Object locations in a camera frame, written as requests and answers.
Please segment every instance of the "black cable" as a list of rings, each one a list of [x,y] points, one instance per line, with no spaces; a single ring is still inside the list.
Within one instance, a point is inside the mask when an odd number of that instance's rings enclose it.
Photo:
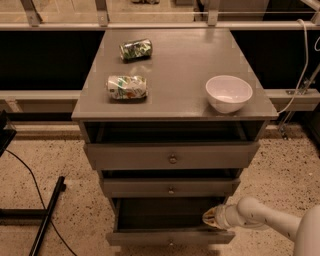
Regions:
[[[42,199],[42,196],[41,196],[41,193],[40,193],[40,189],[39,189],[39,186],[38,186],[38,183],[37,183],[37,180],[32,172],[32,170],[30,169],[30,167],[21,159],[19,158],[16,154],[14,154],[13,152],[11,152],[10,150],[6,149],[6,151],[8,153],[10,153],[11,155],[13,155],[15,158],[17,158],[27,169],[28,171],[30,172],[31,176],[32,176],[32,179],[34,181],[34,184],[37,188],[37,191],[38,191],[38,195],[39,195],[39,198],[40,198],[40,201],[41,201],[41,204],[43,206],[43,209],[46,210],[46,206],[44,205],[44,202],[43,202],[43,199]],[[74,256],[77,256],[77,254],[69,247],[69,245],[67,244],[67,242],[63,239],[63,237],[60,235],[60,233],[58,232],[56,226],[53,224],[52,220],[50,220],[50,223],[53,227],[53,229],[55,230],[55,232],[57,233],[57,235],[59,236],[59,238],[61,239],[61,241],[64,243],[64,245],[68,248],[68,250],[74,255]]]

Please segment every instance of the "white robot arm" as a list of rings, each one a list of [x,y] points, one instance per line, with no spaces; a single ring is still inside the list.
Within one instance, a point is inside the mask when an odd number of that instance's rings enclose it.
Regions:
[[[211,208],[203,215],[203,221],[220,229],[271,227],[294,242],[293,256],[320,255],[320,206],[298,218],[273,210],[253,197],[244,197],[236,205]]]

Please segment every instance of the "terrazzo floor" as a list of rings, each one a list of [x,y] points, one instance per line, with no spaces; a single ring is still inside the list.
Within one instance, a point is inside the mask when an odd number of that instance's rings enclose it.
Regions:
[[[234,229],[236,237],[228,245],[110,247],[105,236],[112,231],[114,215],[103,196],[98,175],[82,149],[77,126],[17,127],[18,134],[8,149],[33,170],[45,204],[60,175],[65,176],[66,191],[59,199],[53,222],[77,255],[94,256],[284,256],[292,255],[293,243],[273,230]],[[320,204],[319,150],[300,125],[288,127],[284,141],[269,126],[261,147],[241,184],[228,203],[250,195],[267,206],[303,216]],[[5,152],[0,157],[0,208],[41,208],[28,170]],[[0,226],[0,255],[29,255],[37,226]],[[72,255],[52,226],[46,233],[40,255]]]

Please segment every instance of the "gray cabinet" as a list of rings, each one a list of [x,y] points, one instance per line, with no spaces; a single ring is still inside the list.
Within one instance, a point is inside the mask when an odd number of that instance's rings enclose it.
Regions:
[[[153,42],[151,59],[123,63],[118,45],[139,38]],[[148,97],[111,100],[112,74],[145,76]],[[254,89],[236,113],[206,100],[205,82],[220,74]],[[277,113],[228,30],[107,29],[72,117],[115,213],[109,243],[172,245],[231,241],[202,215],[235,192]]]

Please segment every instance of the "drawer knob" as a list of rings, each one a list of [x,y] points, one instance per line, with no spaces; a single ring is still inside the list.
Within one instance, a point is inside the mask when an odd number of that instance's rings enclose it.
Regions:
[[[172,155],[169,157],[169,162],[170,162],[171,164],[176,164],[176,163],[177,163],[177,157],[172,154]]]
[[[169,192],[170,195],[173,195],[174,194],[173,187],[170,187],[168,192]]]

